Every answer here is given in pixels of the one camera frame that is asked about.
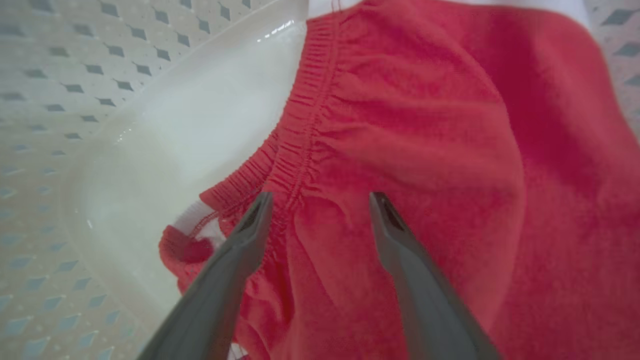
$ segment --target red fabric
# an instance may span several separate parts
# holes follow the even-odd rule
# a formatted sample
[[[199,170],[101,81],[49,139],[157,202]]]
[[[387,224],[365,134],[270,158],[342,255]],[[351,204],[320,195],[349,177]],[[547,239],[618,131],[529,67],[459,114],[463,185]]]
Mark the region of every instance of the red fabric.
[[[640,149],[598,46],[537,10],[370,0],[308,21],[273,134],[201,194],[275,194],[236,338],[252,359],[404,359],[385,192],[508,359],[640,355]],[[163,261],[192,277],[172,227]]]

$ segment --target white fabric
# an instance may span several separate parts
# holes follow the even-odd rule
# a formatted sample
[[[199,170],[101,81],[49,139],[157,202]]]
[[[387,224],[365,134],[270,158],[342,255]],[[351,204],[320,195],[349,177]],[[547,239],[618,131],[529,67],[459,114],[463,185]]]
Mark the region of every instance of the white fabric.
[[[203,218],[209,216],[214,211],[204,202],[198,200],[194,202],[187,211],[183,212],[182,215],[173,223],[173,227],[178,229],[182,234],[188,235],[195,229],[196,225]]]
[[[227,238],[222,233],[222,230],[220,230],[218,218],[215,218],[202,227],[202,230],[196,235],[196,239],[208,239],[213,245],[213,248],[217,249],[222,246]]]
[[[309,19],[350,8],[361,0],[309,0]],[[448,0],[470,5],[504,5],[548,10],[563,14],[589,29],[589,17],[582,0]]]

